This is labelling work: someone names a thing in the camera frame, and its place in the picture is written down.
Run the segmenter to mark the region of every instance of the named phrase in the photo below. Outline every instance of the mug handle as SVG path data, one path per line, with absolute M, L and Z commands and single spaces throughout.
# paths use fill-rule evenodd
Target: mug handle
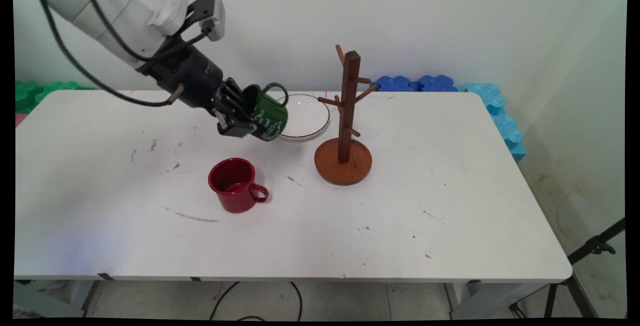
M 286 89 L 284 89 L 284 87 L 282 87 L 282 85 L 278 82 L 272 82 L 264 87 L 263 92 L 266 94 L 267 91 L 269 91 L 269 89 L 272 87 L 279 87 L 280 89 L 282 89 L 282 91 L 284 91 L 284 102 L 282 102 L 282 106 L 285 107 L 289 102 L 289 94 L 287 93 Z
M 267 191 L 266 187 L 259 184 L 252 184 L 251 187 L 249 187 L 249 189 L 262 192 L 262 194 L 264 194 L 264 197 L 258 197 L 253 192 L 250 192 L 251 197 L 253 197 L 253 200 L 255 200 L 256 203 L 263 203 L 267 201 L 267 198 L 269 197 L 269 191 Z

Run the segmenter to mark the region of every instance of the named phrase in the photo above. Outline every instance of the round wooden base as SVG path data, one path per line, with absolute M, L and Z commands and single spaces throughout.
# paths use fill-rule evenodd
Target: round wooden base
M 338 160 L 338 139 L 328 139 L 315 150 L 315 168 L 323 179 L 335 185 L 347 186 L 362 181 L 371 169 L 371 152 L 362 143 L 352 139 L 349 162 Z

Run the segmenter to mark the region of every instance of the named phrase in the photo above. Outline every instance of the floor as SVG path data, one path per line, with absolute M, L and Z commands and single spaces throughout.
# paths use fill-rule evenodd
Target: floor
M 443 283 L 296 282 L 302 296 L 301 321 L 448 320 Z M 233 282 L 101 281 L 87 317 L 207 320 L 217 299 Z M 528 317 L 542 317 L 547 288 L 519 303 Z M 288 282 L 241 282 L 225 297 L 215 320 L 249 315 L 294 321 L 298 296 Z M 580 317 L 566 287 L 558 287 L 553 317 Z M 513 319 L 508 308 L 492 319 Z

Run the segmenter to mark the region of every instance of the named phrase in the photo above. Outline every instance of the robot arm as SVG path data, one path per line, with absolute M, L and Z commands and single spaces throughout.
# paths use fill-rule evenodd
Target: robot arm
M 123 62 L 154 78 L 159 87 L 172 94 L 165 105 L 179 98 L 192 108 L 204 108 L 218 119 L 221 135 L 244 137 L 256 129 L 240 87 L 233 78 L 223 81 L 222 70 L 193 46 L 204 37 L 218 41 L 224 36 L 222 0 L 195 0 L 190 4 L 188 0 L 164 0 L 155 11 L 139 0 L 41 2 L 45 12 L 51 7 Z M 184 41 L 182 32 L 195 23 L 199 23 L 202 34 Z M 60 44 L 55 24 L 51 26 Z M 64 45 L 60 46 L 70 57 Z M 70 61 L 78 67 L 75 59 Z M 101 82 L 96 84 L 106 87 Z

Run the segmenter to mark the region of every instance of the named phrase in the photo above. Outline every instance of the black tape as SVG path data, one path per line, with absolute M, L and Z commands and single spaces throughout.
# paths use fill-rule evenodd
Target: black tape
M 101 278 L 105 279 L 106 281 L 113 281 L 114 279 L 107 275 L 106 273 L 98 273 L 98 276 L 100 276 Z

